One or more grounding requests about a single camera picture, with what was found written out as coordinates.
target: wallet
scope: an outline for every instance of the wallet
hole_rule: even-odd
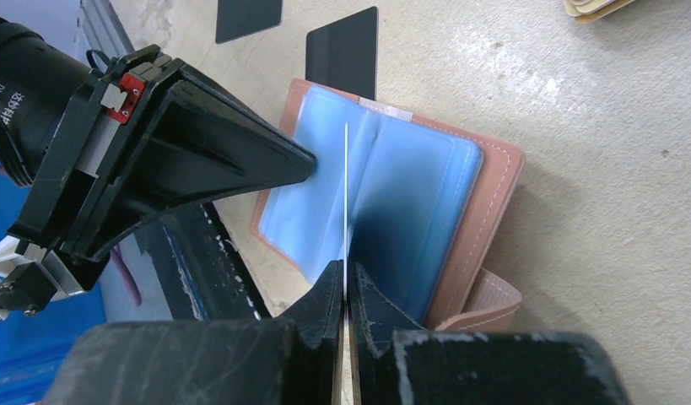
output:
[[[348,126],[348,251],[344,145]],[[359,262],[422,321],[482,163],[472,141],[371,111],[318,86],[293,140],[317,157],[302,183],[273,189],[258,230],[313,284],[334,259]]]

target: black cylinder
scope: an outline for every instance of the black cylinder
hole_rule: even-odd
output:
[[[89,67],[24,26],[0,18],[0,121],[33,175],[69,98],[88,75]],[[12,156],[0,154],[0,160],[9,159],[6,155]],[[8,168],[7,162],[1,163]]]

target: black card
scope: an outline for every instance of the black card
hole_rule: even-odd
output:
[[[219,0],[216,43],[280,25],[283,0]]]
[[[305,80],[375,99],[377,7],[308,33]]]

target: pink wallet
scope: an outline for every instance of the pink wallet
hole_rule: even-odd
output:
[[[314,84],[302,79],[294,79],[291,82],[280,122],[280,130],[284,135],[293,136],[301,104],[312,85]],[[477,135],[354,94],[329,90],[372,111],[468,139],[481,149],[483,164],[478,180],[451,242],[423,324],[434,330],[492,332],[508,328],[521,304],[521,294],[481,266],[524,165],[523,152],[516,146],[497,139]],[[251,233],[267,245],[258,230],[258,224],[269,192],[260,192],[251,221]],[[285,255],[281,256],[294,265]]]

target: blue object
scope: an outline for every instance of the blue object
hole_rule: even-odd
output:
[[[421,320],[482,164],[476,144],[312,86],[294,140],[317,157],[316,170],[303,183],[271,191],[259,230],[310,283],[343,258],[346,122],[348,259]]]
[[[0,176],[0,240],[17,218],[27,192]],[[0,321],[0,404],[41,400],[77,337],[104,322],[99,287],[52,302],[34,318],[13,313]]]

